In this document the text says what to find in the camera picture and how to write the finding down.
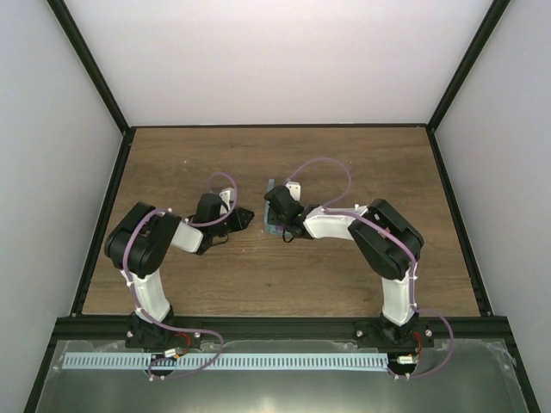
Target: purple cable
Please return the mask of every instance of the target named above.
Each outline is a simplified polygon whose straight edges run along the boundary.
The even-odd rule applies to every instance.
[[[448,329],[448,333],[449,333],[449,352],[446,355],[446,358],[444,359],[444,361],[442,363],[440,363],[437,367],[433,368],[432,370],[430,370],[428,372],[424,372],[424,373],[421,373],[421,374],[418,374],[418,375],[415,375],[415,376],[410,376],[410,379],[421,379],[423,377],[429,376],[429,375],[437,372],[438,370],[440,370],[442,367],[444,367],[448,363],[451,355],[454,352],[454,346],[455,346],[454,331],[451,329],[451,325],[449,325],[449,322],[445,318],[445,316],[442,315],[441,313],[439,313],[438,311],[429,310],[429,309],[421,310],[421,309],[417,308],[417,304],[415,303],[415,273],[417,271],[418,262],[415,259],[415,256],[413,255],[413,253],[410,251],[409,248],[407,248],[407,246],[404,243],[402,243],[398,238],[396,238],[389,231],[387,231],[384,228],[378,226],[377,224],[369,221],[368,219],[365,219],[363,216],[361,216],[357,213],[349,213],[349,212],[345,212],[345,211],[331,211],[331,210],[327,209],[327,207],[330,204],[333,204],[333,203],[341,200],[342,198],[344,198],[350,192],[350,188],[352,187],[352,175],[350,174],[350,171],[346,167],[346,165],[344,163],[338,161],[337,159],[333,159],[333,158],[330,158],[330,157],[316,157],[316,158],[302,164],[295,172],[293,172],[293,174],[291,174],[291,176],[289,178],[287,178],[285,183],[289,182],[296,174],[298,174],[300,171],[302,171],[309,164],[314,163],[314,162],[319,162],[319,161],[330,161],[330,162],[338,164],[341,168],[343,168],[344,172],[346,172],[346,175],[348,177],[348,185],[346,186],[346,189],[344,190],[344,192],[340,196],[335,198],[334,200],[329,200],[325,204],[323,204],[322,208],[323,208],[324,212],[328,215],[345,215],[347,217],[358,219],[363,224],[373,228],[374,230],[378,231],[380,234],[382,234],[385,237],[387,237],[388,239],[390,239],[399,248],[401,248],[406,253],[407,257],[409,258],[410,268],[411,268],[411,271],[412,271],[412,273],[410,274],[410,291],[411,291],[410,306],[412,307],[412,309],[415,312],[417,312],[419,314],[422,314],[423,312],[428,312],[428,313],[431,313],[433,315],[436,315],[438,318],[440,318],[443,321],[443,323],[445,324],[446,328]],[[398,374],[393,372],[390,368],[388,369],[388,371],[394,377],[407,378],[406,376],[399,376]]]
[[[219,222],[223,221],[224,219],[226,219],[231,213],[232,211],[235,209],[235,206],[237,205],[237,200],[238,200],[238,186],[237,184],[235,183],[235,181],[233,180],[233,178],[231,176],[229,176],[228,174],[225,174],[223,172],[216,172],[214,174],[212,174],[210,176],[210,178],[208,178],[208,185],[209,185],[209,190],[210,190],[210,182],[212,180],[212,178],[214,176],[224,176],[226,177],[233,185],[233,189],[235,190],[235,199],[233,201],[233,204],[230,206],[230,209],[227,211],[226,214],[224,214],[223,216],[221,216],[219,219],[216,219],[214,221],[211,221],[211,222],[207,222],[207,223],[201,223],[201,224],[193,224],[193,223],[190,223],[188,222],[188,225],[189,226],[194,226],[194,227],[203,227],[203,226],[209,226],[209,225],[215,225],[215,224],[218,224]],[[122,256],[122,270],[123,270],[123,273],[125,275],[125,278],[127,279],[127,283],[130,284],[130,291],[132,292],[132,295],[133,295],[133,299],[134,299],[134,304],[136,305],[136,309],[137,311],[141,311],[141,314],[147,318],[150,322],[152,322],[153,324],[156,324],[158,325],[159,327],[163,328],[163,329],[166,329],[166,330],[170,330],[170,331],[175,331],[175,332],[182,332],[182,333],[201,333],[201,334],[209,334],[210,336],[215,336],[216,338],[219,339],[220,341],[220,350],[218,350],[212,359],[210,359],[209,361],[207,361],[205,364],[203,364],[202,366],[200,367],[197,367],[195,370],[192,370],[190,372],[186,372],[186,373],[183,373],[183,374],[171,374],[170,376],[166,376],[165,378],[166,379],[180,379],[182,377],[186,377],[186,376],[191,376],[192,374],[195,374],[195,373],[199,373],[203,370],[205,370],[207,367],[209,367],[211,364],[213,364],[216,359],[218,359],[220,357],[220,355],[222,354],[222,350],[224,348],[224,338],[222,337],[222,335],[220,333],[218,333],[217,331],[213,331],[213,330],[202,330],[202,329],[182,329],[182,328],[178,328],[178,327],[173,327],[171,325],[168,325],[168,324],[163,324],[161,322],[159,322],[158,320],[156,320],[151,314],[149,314],[147,311],[145,311],[142,307],[142,304],[139,302],[139,298],[138,298],[138,294],[136,292],[136,286],[132,283],[132,276],[130,275],[130,271],[128,269],[128,257],[130,255],[130,250],[132,249],[132,246],[134,244],[134,241],[136,240],[136,238],[138,237],[138,234],[139,232],[141,231],[141,229],[144,227],[144,225],[149,221],[149,219],[151,219],[151,217],[153,215],[156,215],[158,213],[167,213],[168,211],[165,210],[165,209],[154,209],[153,211],[149,212],[139,223],[138,225],[136,226],[136,228],[134,229],[134,231],[132,232],[132,235],[130,236],[130,238],[128,239],[128,244],[127,244],[127,247],[125,248],[124,250],[124,254]],[[155,365],[157,361],[154,361],[150,364],[150,366],[148,367],[147,369],[147,372],[149,373],[149,376],[150,378],[154,378],[156,376],[154,376],[152,374],[152,367]]]
[[[207,182],[207,185],[208,185],[208,190],[210,192],[213,192],[212,189],[210,188],[210,182],[213,180],[213,178],[215,176],[224,176],[225,178],[228,179],[229,182],[232,183],[233,185],[233,189],[235,190],[235,198],[233,200],[233,203],[229,206],[230,209],[228,209],[228,211],[222,215],[220,218],[218,219],[215,219],[214,221],[210,221],[210,222],[203,222],[203,223],[200,223],[200,224],[196,224],[194,222],[191,222],[189,221],[187,224],[189,226],[193,226],[194,228],[202,228],[204,226],[210,226],[210,225],[216,225],[218,224],[219,222],[222,222],[224,219],[226,219],[227,217],[230,216],[230,214],[233,212],[233,210],[235,209],[235,206],[238,204],[238,184],[235,183],[235,181],[233,180],[233,178],[231,176],[229,176],[228,174],[225,174],[224,172],[214,172],[209,178],[208,178],[208,182]]]
[[[448,353],[446,354],[446,358],[443,360],[443,362],[440,363],[438,366],[434,367],[432,370],[429,370],[428,372],[424,372],[424,373],[420,373],[420,374],[416,374],[414,376],[409,376],[408,377],[408,376],[403,376],[403,375],[400,375],[400,374],[396,374],[389,367],[388,372],[391,373],[395,378],[398,378],[398,379],[422,379],[423,377],[430,376],[431,374],[436,373],[438,370],[440,370],[442,367],[444,367],[446,364],[448,364],[448,361],[451,358],[451,355],[454,353],[454,348],[455,348],[454,331],[451,329],[451,325],[449,325],[449,321],[446,319],[446,317],[443,314],[441,314],[440,312],[436,311],[436,310],[429,310],[429,309],[425,310],[425,309],[418,309],[417,308],[415,311],[418,312],[419,314],[423,314],[424,312],[428,312],[429,314],[432,314],[433,316],[437,316],[438,318],[440,318],[442,320],[442,322],[446,326],[446,329],[448,329],[448,333],[449,333],[449,349],[448,349]]]

